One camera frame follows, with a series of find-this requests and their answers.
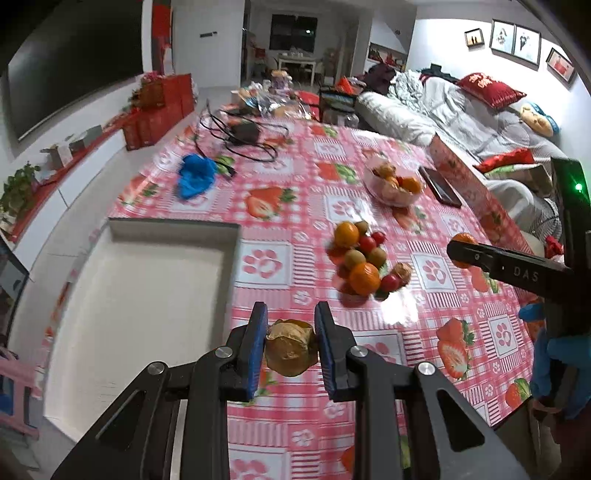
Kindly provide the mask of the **red cherry tomato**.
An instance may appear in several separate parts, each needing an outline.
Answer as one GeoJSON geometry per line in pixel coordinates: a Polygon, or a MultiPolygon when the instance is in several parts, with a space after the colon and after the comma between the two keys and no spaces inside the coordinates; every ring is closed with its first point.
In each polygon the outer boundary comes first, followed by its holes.
{"type": "Polygon", "coordinates": [[[372,237],[374,239],[377,246],[382,245],[384,243],[384,241],[386,240],[386,234],[382,231],[374,231],[370,235],[370,237],[372,237]]]}
{"type": "Polygon", "coordinates": [[[358,249],[365,255],[369,255],[377,247],[377,243],[372,236],[363,235],[359,239],[358,249]]]}
{"type": "Polygon", "coordinates": [[[401,278],[395,273],[390,273],[388,275],[384,275],[384,277],[381,279],[380,289],[383,292],[392,293],[399,290],[402,286],[403,282],[401,278]]]}

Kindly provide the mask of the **brown kiwi fruit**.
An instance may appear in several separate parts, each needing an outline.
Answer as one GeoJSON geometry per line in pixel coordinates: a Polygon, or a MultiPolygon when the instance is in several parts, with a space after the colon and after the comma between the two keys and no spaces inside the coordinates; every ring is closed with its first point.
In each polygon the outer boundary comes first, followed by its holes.
{"type": "Polygon", "coordinates": [[[358,229],[361,235],[366,235],[369,231],[369,224],[363,220],[356,222],[356,229],[358,229]]]}
{"type": "Polygon", "coordinates": [[[375,247],[367,254],[367,261],[380,270],[387,262],[387,252],[381,247],[375,247]]]}
{"type": "Polygon", "coordinates": [[[348,270],[352,270],[356,267],[356,265],[366,262],[367,259],[365,254],[355,248],[349,249],[349,251],[344,255],[344,258],[342,258],[342,265],[344,265],[348,270]]]}

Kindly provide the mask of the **black smartphone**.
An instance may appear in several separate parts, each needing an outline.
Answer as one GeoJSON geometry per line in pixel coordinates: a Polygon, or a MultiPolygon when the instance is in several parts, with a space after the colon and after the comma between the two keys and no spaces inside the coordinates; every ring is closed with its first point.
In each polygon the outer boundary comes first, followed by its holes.
{"type": "Polygon", "coordinates": [[[460,209],[462,202],[450,183],[435,169],[421,166],[419,173],[431,189],[435,198],[443,205],[460,209]]]}

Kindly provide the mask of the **white tray box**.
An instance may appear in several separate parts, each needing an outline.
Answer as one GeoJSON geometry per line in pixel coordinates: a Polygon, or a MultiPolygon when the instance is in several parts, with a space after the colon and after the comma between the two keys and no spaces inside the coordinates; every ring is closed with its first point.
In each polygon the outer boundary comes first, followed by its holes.
{"type": "Polygon", "coordinates": [[[77,442],[149,363],[190,363],[229,332],[240,228],[109,219],[68,289],[44,416],[77,442]]]}

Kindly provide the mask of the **yellow blue plush pillow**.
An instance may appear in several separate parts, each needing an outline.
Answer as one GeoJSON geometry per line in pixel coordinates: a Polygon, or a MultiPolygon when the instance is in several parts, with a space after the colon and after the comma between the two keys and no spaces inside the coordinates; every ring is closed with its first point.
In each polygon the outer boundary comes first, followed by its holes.
{"type": "Polygon", "coordinates": [[[523,104],[520,110],[520,118],[541,136],[551,138],[560,132],[556,121],[535,103],[523,104]]]}

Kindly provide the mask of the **glass fruit bowl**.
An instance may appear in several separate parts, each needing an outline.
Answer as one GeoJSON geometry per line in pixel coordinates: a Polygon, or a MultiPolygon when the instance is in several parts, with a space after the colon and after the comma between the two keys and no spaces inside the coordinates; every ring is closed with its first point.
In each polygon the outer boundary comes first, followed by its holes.
{"type": "Polygon", "coordinates": [[[386,206],[406,208],[424,192],[423,182],[381,154],[373,154],[363,165],[363,185],[386,206]]]}

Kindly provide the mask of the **red embroidered cushion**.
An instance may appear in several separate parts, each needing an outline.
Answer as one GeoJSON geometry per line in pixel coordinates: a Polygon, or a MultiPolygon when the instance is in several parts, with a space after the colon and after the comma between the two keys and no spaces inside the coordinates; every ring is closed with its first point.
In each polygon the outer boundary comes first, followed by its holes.
{"type": "Polygon", "coordinates": [[[526,97],[525,93],[483,73],[469,74],[457,85],[494,110],[504,109],[526,97]]]}

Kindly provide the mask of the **red strawberry tablecloth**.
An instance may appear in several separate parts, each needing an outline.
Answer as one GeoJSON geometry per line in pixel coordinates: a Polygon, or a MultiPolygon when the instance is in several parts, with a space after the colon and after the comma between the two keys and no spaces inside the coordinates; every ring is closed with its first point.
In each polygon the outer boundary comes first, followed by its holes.
{"type": "Polygon", "coordinates": [[[182,201],[183,149],[102,226],[67,300],[45,416],[75,441],[58,479],[523,479],[493,429],[508,353],[532,349],[515,293],[479,295],[446,253],[468,208],[419,201],[420,239],[363,185],[349,130],[290,123],[290,168],[238,160],[182,201]]]}

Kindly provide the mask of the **grey sofa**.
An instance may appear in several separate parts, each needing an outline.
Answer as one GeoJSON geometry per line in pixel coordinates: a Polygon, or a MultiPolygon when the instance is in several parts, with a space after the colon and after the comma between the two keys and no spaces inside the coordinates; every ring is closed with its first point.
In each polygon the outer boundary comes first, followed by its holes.
{"type": "Polygon", "coordinates": [[[365,91],[356,100],[360,118],[380,134],[421,147],[439,136],[521,230],[539,239],[559,237],[562,225],[550,159],[566,155],[520,118],[527,106],[520,100],[495,111],[450,81],[422,81],[415,71],[395,76],[385,95],[365,91]],[[477,170],[493,156],[519,148],[529,150],[534,159],[533,171],[525,178],[500,178],[477,170]]]}

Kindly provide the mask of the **blue crumpled glove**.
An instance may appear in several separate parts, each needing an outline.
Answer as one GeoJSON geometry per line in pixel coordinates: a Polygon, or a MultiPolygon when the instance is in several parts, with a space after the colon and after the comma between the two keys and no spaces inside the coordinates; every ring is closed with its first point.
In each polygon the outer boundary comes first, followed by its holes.
{"type": "Polygon", "coordinates": [[[211,158],[189,154],[182,158],[178,170],[176,193],[182,200],[190,200],[206,192],[214,184],[216,166],[211,158]]]}

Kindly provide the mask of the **green potted plant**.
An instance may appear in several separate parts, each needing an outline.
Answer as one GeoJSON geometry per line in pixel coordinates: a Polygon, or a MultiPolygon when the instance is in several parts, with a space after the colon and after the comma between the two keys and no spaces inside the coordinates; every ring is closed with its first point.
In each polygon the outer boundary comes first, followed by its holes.
{"type": "Polygon", "coordinates": [[[5,220],[15,221],[33,207],[38,189],[36,174],[40,170],[38,165],[27,162],[6,179],[1,196],[1,211],[5,220]]]}

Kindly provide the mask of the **red gift boxes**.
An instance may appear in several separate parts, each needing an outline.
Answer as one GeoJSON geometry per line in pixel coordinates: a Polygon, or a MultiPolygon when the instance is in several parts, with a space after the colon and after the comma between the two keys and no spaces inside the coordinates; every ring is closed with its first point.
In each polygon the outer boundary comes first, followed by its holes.
{"type": "Polygon", "coordinates": [[[128,151],[157,143],[173,126],[194,110],[190,74],[145,74],[131,97],[131,111],[122,130],[128,151]]]}

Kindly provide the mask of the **black television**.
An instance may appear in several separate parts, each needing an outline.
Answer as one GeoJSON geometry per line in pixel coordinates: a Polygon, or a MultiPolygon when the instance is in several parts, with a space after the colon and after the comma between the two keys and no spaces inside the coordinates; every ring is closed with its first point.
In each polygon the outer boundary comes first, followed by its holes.
{"type": "Polygon", "coordinates": [[[143,71],[140,1],[63,1],[7,66],[11,125],[22,139],[57,112],[143,71]]]}

